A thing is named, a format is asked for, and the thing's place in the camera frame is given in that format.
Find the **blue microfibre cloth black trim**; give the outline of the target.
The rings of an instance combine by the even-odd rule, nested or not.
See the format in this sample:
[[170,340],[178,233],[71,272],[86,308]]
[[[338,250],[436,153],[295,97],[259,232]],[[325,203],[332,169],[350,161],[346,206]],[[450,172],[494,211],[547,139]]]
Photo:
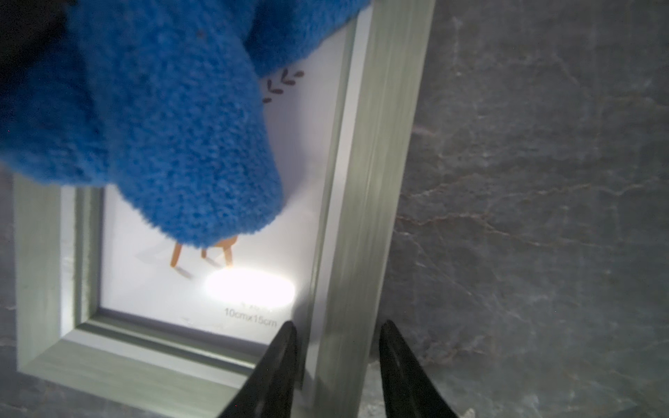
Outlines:
[[261,80],[363,1],[76,1],[1,88],[1,160],[37,181],[118,188],[179,243],[255,233],[282,211]]

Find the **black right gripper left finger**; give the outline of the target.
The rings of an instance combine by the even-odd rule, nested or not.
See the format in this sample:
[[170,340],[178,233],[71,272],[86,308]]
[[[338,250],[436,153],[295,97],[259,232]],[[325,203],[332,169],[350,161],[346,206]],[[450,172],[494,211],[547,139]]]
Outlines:
[[298,338],[285,322],[237,395],[219,418],[289,418],[297,376]]

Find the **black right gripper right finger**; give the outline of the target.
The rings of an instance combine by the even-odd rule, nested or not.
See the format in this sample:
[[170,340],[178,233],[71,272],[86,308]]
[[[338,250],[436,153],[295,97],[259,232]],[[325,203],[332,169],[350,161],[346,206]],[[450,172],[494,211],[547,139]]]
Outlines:
[[379,355],[388,418],[458,418],[391,320],[381,327]]

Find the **green-grey picture frame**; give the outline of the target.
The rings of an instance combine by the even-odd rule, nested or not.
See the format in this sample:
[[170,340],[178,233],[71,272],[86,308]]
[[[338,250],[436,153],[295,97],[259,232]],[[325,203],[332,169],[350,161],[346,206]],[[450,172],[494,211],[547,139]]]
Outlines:
[[376,3],[287,74],[265,109],[294,191],[260,233],[177,247],[114,188],[17,179],[18,371],[211,417],[291,320],[293,416],[356,416],[434,8]]

